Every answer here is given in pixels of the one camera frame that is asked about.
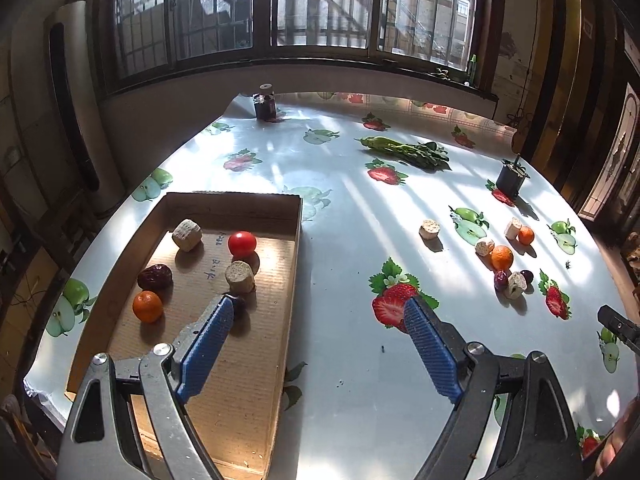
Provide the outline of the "dark red date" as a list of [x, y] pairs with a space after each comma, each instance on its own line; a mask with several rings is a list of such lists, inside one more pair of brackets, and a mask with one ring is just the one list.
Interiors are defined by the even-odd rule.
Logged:
[[143, 269], [137, 277], [137, 284], [142, 290], [157, 292], [172, 285], [174, 278], [169, 266], [163, 263], [153, 264]]

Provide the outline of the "large orange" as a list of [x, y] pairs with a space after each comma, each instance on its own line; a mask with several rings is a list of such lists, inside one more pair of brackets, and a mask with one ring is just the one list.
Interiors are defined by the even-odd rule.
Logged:
[[508, 246], [496, 245], [492, 248], [489, 259], [495, 271], [507, 271], [513, 264], [514, 255]]

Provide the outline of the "barred window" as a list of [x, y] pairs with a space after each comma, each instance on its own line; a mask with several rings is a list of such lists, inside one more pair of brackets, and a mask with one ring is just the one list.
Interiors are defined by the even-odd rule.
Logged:
[[504, 0], [94, 0], [101, 84], [117, 92], [200, 68], [376, 66], [475, 86], [495, 76]]

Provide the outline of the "red tomato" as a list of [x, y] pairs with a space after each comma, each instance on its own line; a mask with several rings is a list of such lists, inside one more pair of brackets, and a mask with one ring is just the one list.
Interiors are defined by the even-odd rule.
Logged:
[[253, 255], [257, 247], [256, 236], [248, 231], [233, 232], [228, 238], [228, 249], [235, 259], [242, 259]]

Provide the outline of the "red date on table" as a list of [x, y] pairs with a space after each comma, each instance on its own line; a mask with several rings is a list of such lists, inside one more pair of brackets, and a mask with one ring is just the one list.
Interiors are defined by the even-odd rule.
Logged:
[[510, 272], [505, 270], [497, 271], [494, 274], [494, 287], [497, 292], [503, 292], [509, 285]]

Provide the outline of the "brown cardboard tray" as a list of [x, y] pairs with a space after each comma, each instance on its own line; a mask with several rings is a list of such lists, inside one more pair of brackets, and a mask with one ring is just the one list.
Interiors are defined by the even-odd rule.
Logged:
[[93, 306], [62, 479], [263, 479], [280, 416], [303, 205], [169, 193]]

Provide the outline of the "dark glass jar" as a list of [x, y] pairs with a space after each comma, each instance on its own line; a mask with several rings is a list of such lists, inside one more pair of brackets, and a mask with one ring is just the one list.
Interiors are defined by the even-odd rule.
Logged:
[[274, 122], [277, 119], [277, 103], [272, 84], [266, 82], [252, 95], [256, 118], [261, 122]]

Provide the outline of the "green bottle on sill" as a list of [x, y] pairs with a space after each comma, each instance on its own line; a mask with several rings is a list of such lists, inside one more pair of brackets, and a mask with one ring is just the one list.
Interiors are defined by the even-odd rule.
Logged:
[[472, 54], [469, 59], [468, 78], [466, 78], [466, 83], [470, 87], [475, 86], [476, 70], [477, 70], [477, 56], [476, 54]]

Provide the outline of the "small orange by root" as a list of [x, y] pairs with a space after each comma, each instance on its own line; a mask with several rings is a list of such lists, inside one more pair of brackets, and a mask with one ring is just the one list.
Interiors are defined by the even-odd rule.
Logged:
[[523, 246], [530, 246], [535, 240], [535, 232], [529, 226], [521, 226], [518, 230], [518, 242]]

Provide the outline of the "white standing air conditioner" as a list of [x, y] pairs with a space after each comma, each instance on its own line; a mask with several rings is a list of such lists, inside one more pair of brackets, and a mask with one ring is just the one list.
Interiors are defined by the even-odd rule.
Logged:
[[99, 214], [125, 195], [93, 88], [84, 0], [60, 6], [44, 22], [51, 99], [80, 183]]

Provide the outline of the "dark purple plum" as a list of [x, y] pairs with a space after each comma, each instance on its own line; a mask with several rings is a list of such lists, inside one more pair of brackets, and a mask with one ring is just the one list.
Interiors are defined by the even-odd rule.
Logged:
[[231, 297], [234, 318], [242, 318], [246, 311], [245, 299], [238, 296]]

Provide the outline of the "fruit print tablecloth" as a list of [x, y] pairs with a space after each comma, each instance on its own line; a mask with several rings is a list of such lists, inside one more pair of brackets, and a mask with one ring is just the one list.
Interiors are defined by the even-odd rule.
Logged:
[[[280, 98], [260, 122], [238, 96], [163, 162], [160, 135], [132, 142], [137, 166], [124, 200], [76, 266], [55, 305], [24, 387], [56, 426], [66, 425], [67, 387], [82, 331], [134, 233], [169, 193], [295, 195], [302, 201], [294, 302], [280, 416], [267, 478], [411, 479], [452, 411], [435, 389], [404, 323], [421, 296], [468, 341], [498, 356], [544, 352], [566, 397], [570, 430], [605, 434], [637, 395], [637, 362], [601, 333], [597, 313], [623, 309], [608, 266], [563, 197], [531, 171], [514, 206], [486, 182], [498, 176], [512, 132], [489, 126], [458, 143], [434, 127], [434, 106], [350, 96]], [[362, 146], [386, 136], [434, 141], [449, 170], [423, 170]], [[530, 246], [508, 240], [517, 218]], [[426, 219], [439, 236], [422, 240]], [[514, 255], [511, 273], [534, 280], [510, 300], [494, 287], [490, 238]]]

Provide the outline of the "lotus root piece near dates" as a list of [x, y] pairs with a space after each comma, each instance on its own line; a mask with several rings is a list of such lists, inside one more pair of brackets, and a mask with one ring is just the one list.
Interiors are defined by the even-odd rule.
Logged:
[[508, 276], [503, 295], [510, 300], [515, 300], [523, 295], [527, 287], [528, 284], [524, 275], [521, 272], [514, 272]]

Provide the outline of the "green leafy vegetable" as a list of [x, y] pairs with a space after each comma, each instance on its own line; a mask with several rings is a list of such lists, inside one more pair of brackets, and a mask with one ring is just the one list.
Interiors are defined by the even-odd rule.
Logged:
[[449, 170], [448, 152], [434, 141], [404, 143], [386, 136], [365, 136], [357, 139], [362, 146], [388, 155], [423, 170]]

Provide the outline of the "lotus root piece in tray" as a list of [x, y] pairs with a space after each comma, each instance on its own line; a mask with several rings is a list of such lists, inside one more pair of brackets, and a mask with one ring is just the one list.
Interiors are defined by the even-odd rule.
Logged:
[[244, 295], [255, 287], [254, 272], [252, 267], [242, 260], [232, 261], [224, 271], [229, 292], [235, 295]]

